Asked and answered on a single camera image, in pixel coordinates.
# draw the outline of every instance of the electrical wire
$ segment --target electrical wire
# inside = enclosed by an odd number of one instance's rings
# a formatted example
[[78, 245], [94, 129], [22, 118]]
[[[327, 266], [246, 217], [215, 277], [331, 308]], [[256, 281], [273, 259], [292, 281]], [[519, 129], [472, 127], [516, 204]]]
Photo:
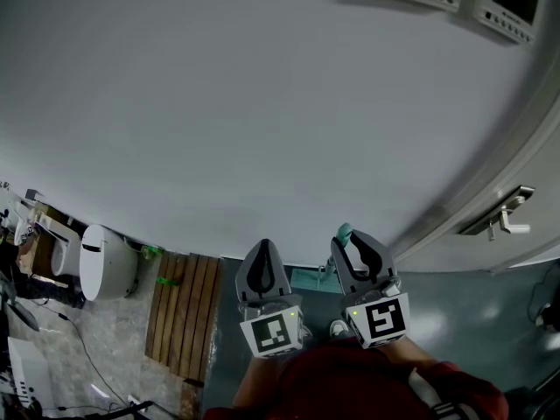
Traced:
[[[124, 408], [127, 406], [127, 403], [113, 390], [113, 388], [111, 388], [107, 382], [105, 381], [105, 378], [103, 378], [102, 374], [99, 373], [99, 370], [97, 370], [97, 367], [95, 366], [94, 362], [91, 359], [91, 356], [89, 356], [88, 350], [86, 349], [86, 343], [84, 342], [84, 339], [81, 337], [80, 334], [80, 330], [78, 329], [78, 326], [72, 321], [70, 320], [68, 317], [66, 317], [64, 314], [57, 312], [55, 310], [52, 310], [51, 308], [49, 308], [46, 305], [46, 302], [44, 304], [38, 304], [37, 302], [35, 302], [34, 300], [32, 300], [32, 302], [36, 305], [36, 306], [40, 306], [41, 308], [45, 308], [46, 310], [53, 312], [54, 314], [56, 314], [57, 316], [59, 316], [59, 318], [66, 320], [68, 322], [70, 322], [73, 327], [76, 329], [76, 332], [78, 333], [78, 337], [80, 338], [81, 344], [84, 347], [84, 352], [86, 352], [86, 356], [89, 359], [89, 363], [92, 365], [92, 367], [94, 368], [95, 372], [99, 375], [99, 377], [101, 378], [101, 380], [105, 383], [105, 386], [107, 386], [109, 388], [109, 390], [111, 392], [113, 392], [113, 394], [121, 401], [122, 405], [119, 404], [118, 402], [111, 402], [111, 404], [108, 406], [108, 409], [104, 409], [104, 408], [98, 408], [96, 406], [74, 406], [72, 408], [64, 408], [63, 406], [60, 406], [58, 408], [50, 408], [50, 409], [43, 409], [43, 410], [71, 410], [71, 409], [78, 409], [78, 408], [95, 408], [98, 410], [105, 410], [108, 414], [111, 412], [112, 410], [112, 406], [113, 404], [118, 406], [119, 408]], [[159, 408], [160, 410], [162, 410], [165, 414], [167, 414], [168, 416], [172, 417], [172, 418], [176, 418], [179, 419], [180, 417], [176, 414], [173, 414], [172, 412], [170, 412], [168, 409], [164, 408], [163, 406], [161, 406], [160, 404], [156, 403], [156, 402], [152, 402], [154, 406], [156, 406], [157, 408]]]
[[85, 404], [84, 406], [59, 406], [58, 408], [47, 408], [47, 409], [43, 409], [43, 410], [78, 410], [81, 408], [91, 408], [94, 410], [104, 410], [105, 412], [107, 412], [108, 410], [105, 408], [100, 408], [99, 406], [93, 406], [91, 404]]
[[533, 290], [531, 291], [531, 298], [528, 300], [528, 304], [527, 304], [527, 319], [531, 324], [534, 324], [536, 322], [536, 318], [538, 317], [538, 315], [535, 316], [534, 318], [531, 317], [531, 305], [533, 304], [533, 302], [535, 300], [536, 288], [544, 285], [547, 277], [549, 276], [549, 273], [552, 270], [554, 270], [555, 268], [556, 268], [556, 266], [552, 266], [550, 269], [548, 269], [544, 273], [544, 276], [542, 276], [542, 280], [538, 283], [535, 283], [535, 285], [533, 286]]
[[73, 325], [73, 327], [76, 329], [76, 332], [78, 333], [78, 337], [80, 338], [81, 344], [82, 344], [83, 347], [84, 347], [84, 352], [86, 352], [86, 356], [87, 356], [87, 358], [89, 359], [89, 363], [90, 363], [91, 366], [94, 368], [95, 372], [99, 375], [99, 377], [101, 378], [101, 380], [103, 381], [103, 383], [105, 384], [105, 386], [107, 386], [108, 389], [109, 389], [111, 392], [113, 392], [113, 394], [121, 401], [122, 406], [126, 406], [126, 405], [127, 405], [126, 402], [113, 390], [113, 388], [111, 388], [111, 387], [107, 384], [107, 382], [105, 381], [105, 378], [103, 378], [102, 374], [99, 372], [99, 370], [97, 370], [97, 367], [95, 366], [93, 360], [91, 359], [91, 356], [89, 356], [88, 349], [86, 348], [86, 343], [84, 342], [84, 339], [81, 337], [80, 330], [78, 329], [78, 326], [77, 326], [72, 320], [70, 320], [69, 318], [67, 318], [64, 314], [61, 314], [61, 313], [59, 313], [59, 312], [56, 312], [55, 310], [52, 310], [52, 309], [49, 308], [48, 306], [44, 306], [44, 305], [42, 305], [42, 304], [38, 304], [38, 303], [35, 302], [34, 300], [32, 300], [32, 302], [33, 302], [36, 306], [40, 306], [41, 308], [45, 308], [46, 310], [48, 310], [48, 311], [50, 311], [50, 312], [53, 312], [54, 314], [58, 315], [59, 318], [61, 318], [61, 319], [63, 319], [63, 320], [66, 320], [66, 321], [70, 322], [70, 323]]
[[111, 413], [111, 410], [113, 409], [113, 404], [115, 406], [119, 406], [119, 407], [121, 406], [118, 402], [111, 402], [111, 404], [108, 406], [108, 412], [107, 412], [108, 414]]

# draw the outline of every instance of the wooden slat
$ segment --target wooden slat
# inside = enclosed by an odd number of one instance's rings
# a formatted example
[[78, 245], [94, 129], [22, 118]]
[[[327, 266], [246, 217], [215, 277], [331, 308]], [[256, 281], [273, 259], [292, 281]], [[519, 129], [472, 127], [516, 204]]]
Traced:
[[[165, 278], [167, 280], [173, 279], [175, 266], [177, 265], [177, 259], [178, 257], [175, 254], [170, 255], [169, 257], [167, 269], [165, 270]], [[159, 301], [159, 307], [157, 309], [156, 332], [154, 334], [154, 349], [151, 354], [151, 358], [155, 361], [159, 361], [159, 358], [161, 356], [161, 341], [164, 337], [165, 314], [167, 313], [169, 294], [172, 289], [171, 286], [167, 284], [162, 284], [161, 286], [163, 286], [163, 289], [161, 290], [161, 300]]]
[[192, 340], [191, 365], [189, 367], [189, 379], [197, 381], [200, 374], [200, 360], [202, 359], [202, 349], [204, 348], [204, 338], [207, 333], [208, 313], [214, 292], [214, 280], [218, 270], [218, 258], [210, 258], [206, 267], [206, 276], [202, 286], [200, 296], [199, 313], [196, 319], [194, 337]]
[[191, 351], [193, 350], [194, 329], [196, 328], [196, 319], [199, 314], [200, 296], [204, 285], [205, 275], [207, 272], [208, 257], [199, 257], [196, 266], [194, 281], [192, 282], [191, 299], [189, 300], [189, 308], [186, 313], [185, 332], [183, 333], [183, 345], [181, 347], [181, 359], [178, 366], [178, 375], [181, 378], [188, 378], [189, 368], [191, 366]]
[[183, 283], [179, 288], [177, 308], [175, 310], [175, 321], [171, 334], [171, 349], [169, 351], [169, 371], [179, 374], [179, 362], [181, 359], [181, 347], [183, 346], [183, 333], [185, 332], [186, 312], [189, 308], [191, 289], [193, 288], [194, 274], [199, 256], [190, 254], [186, 260]]
[[[161, 262], [159, 264], [159, 272], [157, 273], [158, 277], [165, 277], [165, 271], [167, 270], [168, 261], [169, 261], [169, 254], [165, 252], [164, 256], [161, 257]], [[154, 335], [156, 333], [156, 321], [158, 319], [158, 309], [159, 309], [159, 300], [161, 299], [161, 290], [162, 290], [162, 285], [156, 283], [154, 287], [154, 295], [151, 299], [150, 319], [148, 321], [148, 332], [146, 333], [146, 347], [144, 349], [144, 354], [149, 358], [151, 358], [153, 348], [154, 348]]]
[[[174, 282], [182, 282], [183, 272], [185, 270], [186, 256], [180, 255], [173, 273]], [[175, 308], [177, 307], [177, 298], [179, 297], [180, 286], [172, 286], [169, 292], [169, 303], [167, 304], [167, 313], [165, 314], [164, 333], [161, 339], [161, 354], [159, 362], [167, 366], [169, 360], [169, 348], [172, 341], [173, 321], [175, 319]]]
[[216, 272], [216, 279], [213, 283], [212, 302], [210, 303], [210, 312], [208, 313], [208, 323], [206, 325], [206, 335], [204, 338], [204, 347], [202, 348], [202, 358], [200, 360], [200, 373], [199, 381], [204, 382], [207, 377], [207, 369], [210, 359], [210, 349], [212, 348], [212, 341], [214, 340], [214, 326], [217, 321], [218, 302], [220, 301], [220, 284], [221, 273], [224, 271], [226, 265], [225, 260], [220, 260], [218, 270]]

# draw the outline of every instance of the door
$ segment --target door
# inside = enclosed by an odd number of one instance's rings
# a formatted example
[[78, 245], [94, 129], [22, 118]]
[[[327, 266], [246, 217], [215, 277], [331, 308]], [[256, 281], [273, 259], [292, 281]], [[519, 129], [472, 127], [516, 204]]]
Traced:
[[[554, 258], [560, 244], [560, 99], [549, 112], [554, 129], [532, 158], [497, 191], [482, 194], [484, 202], [464, 211], [448, 230], [434, 241], [412, 253], [396, 257], [401, 271], [449, 272], [466, 270], [504, 270], [544, 254]], [[532, 186], [535, 192], [509, 216], [512, 224], [529, 224], [526, 234], [509, 234], [494, 226], [495, 240], [486, 231], [475, 236], [459, 234], [487, 213], [519, 186]]]

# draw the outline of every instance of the person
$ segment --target person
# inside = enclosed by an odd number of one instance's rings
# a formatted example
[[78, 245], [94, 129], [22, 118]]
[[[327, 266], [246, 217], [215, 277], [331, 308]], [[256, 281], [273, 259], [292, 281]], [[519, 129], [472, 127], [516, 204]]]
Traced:
[[332, 340], [283, 367], [253, 358], [234, 408], [209, 409], [204, 420], [508, 419], [495, 386], [438, 362], [407, 337], [363, 349], [342, 320], [330, 333]]
[[50, 298], [81, 309], [86, 302], [82, 293], [76, 294], [72, 290], [67, 290], [54, 283], [29, 277], [19, 270], [19, 257], [26, 255], [32, 249], [33, 243], [39, 238], [39, 235], [40, 230], [35, 227], [27, 241], [21, 246], [14, 246], [6, 240], [0, 243], [0, 271], [14, 283], [19, 298]]

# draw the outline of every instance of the red shirt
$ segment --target red shirt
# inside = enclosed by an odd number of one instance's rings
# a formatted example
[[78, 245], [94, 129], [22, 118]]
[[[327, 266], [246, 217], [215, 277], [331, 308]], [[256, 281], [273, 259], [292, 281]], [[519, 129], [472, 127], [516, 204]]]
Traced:
[[[264, 413], [209, 409], [204, 420], [431, 419], [428, 406], [408, 384], [411, 366], [391, 365], [381, 351], [356, 345], [355, 341], [330, 342], [289, 361], [276, 400]], [[508, 419], [508, 403], [491, 383], [449, 362], [418, 373], [443, 403], [466, 404], [480, 420]]]

